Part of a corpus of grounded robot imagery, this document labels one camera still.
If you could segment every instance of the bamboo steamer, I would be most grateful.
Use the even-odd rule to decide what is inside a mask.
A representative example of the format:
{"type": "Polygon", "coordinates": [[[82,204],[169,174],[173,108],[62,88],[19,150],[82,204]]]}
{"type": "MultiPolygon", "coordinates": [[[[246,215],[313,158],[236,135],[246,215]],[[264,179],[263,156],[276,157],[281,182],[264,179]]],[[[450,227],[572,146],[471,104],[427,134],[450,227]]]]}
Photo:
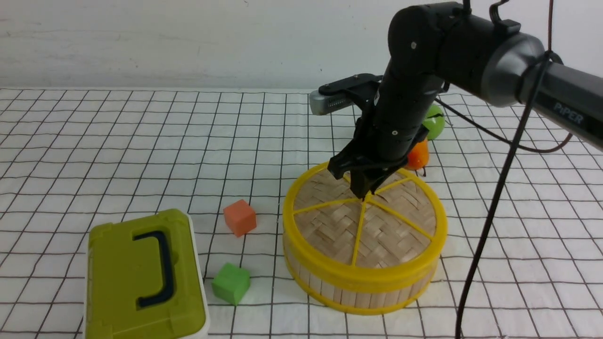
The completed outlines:
{"type": "Polygon", "coordinates": [[[401,169],[364,201],[321,164],[291,186],[283,207],[283,253],[310,296],[353,314],[384,314],[429,285],[447,233],[444,207],[401,169]]]}

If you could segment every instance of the black handle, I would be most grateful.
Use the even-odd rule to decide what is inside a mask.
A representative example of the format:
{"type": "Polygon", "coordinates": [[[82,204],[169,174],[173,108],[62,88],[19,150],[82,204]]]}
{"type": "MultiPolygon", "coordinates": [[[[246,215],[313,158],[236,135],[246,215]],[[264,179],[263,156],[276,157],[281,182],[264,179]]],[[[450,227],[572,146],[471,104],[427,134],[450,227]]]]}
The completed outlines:
{"type": "Polygon", "coordinates": [[[157,242],[159,243],[159,256],[161,258],[161,267],[163,271],[163,288],[153,296],[139,297],[137,303],[140,308],[164,303],[174,295],[174,270],[172,268],[172,259],[169,255],[168,237],[165,233],[156,230],[137,235],[134,237],[134,240],[151,237],[157,239],[157,242]]]}

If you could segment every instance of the green cube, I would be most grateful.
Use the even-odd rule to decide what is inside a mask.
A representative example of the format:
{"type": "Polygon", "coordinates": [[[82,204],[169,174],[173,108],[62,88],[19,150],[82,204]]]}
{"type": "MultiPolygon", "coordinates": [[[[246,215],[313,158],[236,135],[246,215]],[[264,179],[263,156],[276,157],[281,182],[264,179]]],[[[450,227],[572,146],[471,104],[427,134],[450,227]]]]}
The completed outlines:
{"type": "Polygon", "coordinates": [[[239,304],[250,285],[249,271],[230,263],[222,266],[212,281],[213,294],[235,306],[239,304]]]}

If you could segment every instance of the orange fruit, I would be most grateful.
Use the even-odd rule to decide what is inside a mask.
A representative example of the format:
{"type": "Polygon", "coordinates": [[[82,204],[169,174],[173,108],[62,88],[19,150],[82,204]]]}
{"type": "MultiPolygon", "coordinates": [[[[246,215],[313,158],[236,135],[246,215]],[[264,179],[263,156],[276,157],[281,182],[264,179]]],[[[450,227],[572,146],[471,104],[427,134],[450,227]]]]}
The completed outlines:
{"type": "Polygon", "coordinates": [[[418,171],[425,167],[429,162],[429,149],[427,145],[427,138],[418,142],[415,147],[412,148],[408,153],[408,163],[404,168],[410,171],[418,171]]]}

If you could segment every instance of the white wall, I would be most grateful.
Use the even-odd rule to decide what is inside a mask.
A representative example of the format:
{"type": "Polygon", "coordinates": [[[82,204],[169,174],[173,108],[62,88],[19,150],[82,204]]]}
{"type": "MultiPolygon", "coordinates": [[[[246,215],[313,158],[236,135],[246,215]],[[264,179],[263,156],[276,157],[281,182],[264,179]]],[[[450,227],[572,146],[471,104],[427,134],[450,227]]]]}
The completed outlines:
{"type": "MultiPolygon", "coordinates": [[[[314,88],[380,74],[391,17],[427,2],[1,0],[0,87],[314,88]]],[[[473,0],[474,13],[487,17],[493,2],[473,0]]],[[[547,6],[511,0],[501,13],[546,42],[547,6]]],[[[603,76],[603,1],[555,6],[554,50],[603,76]]]]}

